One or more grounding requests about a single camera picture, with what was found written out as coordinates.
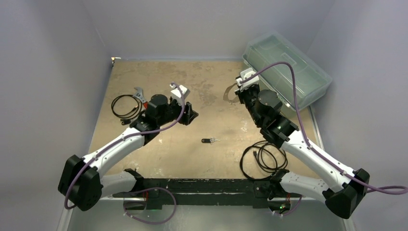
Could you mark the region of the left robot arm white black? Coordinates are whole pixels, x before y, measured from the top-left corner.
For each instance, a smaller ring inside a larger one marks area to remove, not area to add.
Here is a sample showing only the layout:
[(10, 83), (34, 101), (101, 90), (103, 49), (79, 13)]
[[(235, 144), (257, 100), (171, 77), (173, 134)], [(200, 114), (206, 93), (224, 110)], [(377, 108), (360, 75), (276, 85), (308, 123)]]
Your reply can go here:
[(109, 169), (160, 132), (177, 123), (189, 125), (198, 115), (184, 99), (167, 98), (162, 94), (152, 96), (147, 108), (117, 138), (88, 155), (73, 155), (67, 159), (58, 184), (58, 191), (65, 196), (65, 209), (78, 207), (87, 211), (92, 208), (102, 197), (102, 179)]

